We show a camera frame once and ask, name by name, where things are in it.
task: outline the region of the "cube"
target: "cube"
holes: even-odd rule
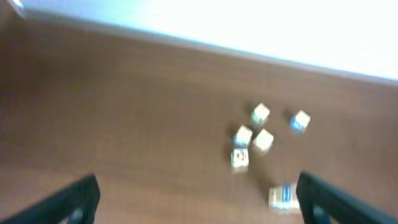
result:
[[[234,149],[231,153],[231,168],[233,172],[245,172],[249,169],[248,149]]]
[[[261,128],[264,123],[268,120],[269,109],[262,103],[260,103],[251,114],[251,124],[257,129]]]
[[[290,128],[296,133],[303,133],[307,128],[311,117],[304,111],[299,111],[290,121]]]
[[[297,183],[269,189],[269,207],[289,213],[299,213],[300,204],[296,195]]]
[[[254,139],[253,144],[255,150],[258,150],[261,153],[267,153],[271,148],[272,143],[274,142],[274,135],[263,129]]]
[[[241,126],[233,138],[234,148],[247,149],[253,132],[246,126]]]

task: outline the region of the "wooden surface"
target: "wooden surface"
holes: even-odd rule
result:
[[[266,201],[301,170],[398,215],[395,87],[17,18],[0,33],[0,218],[94,172],[96,223],[302,223]],[[275,144],[232,174],[258,102]]]

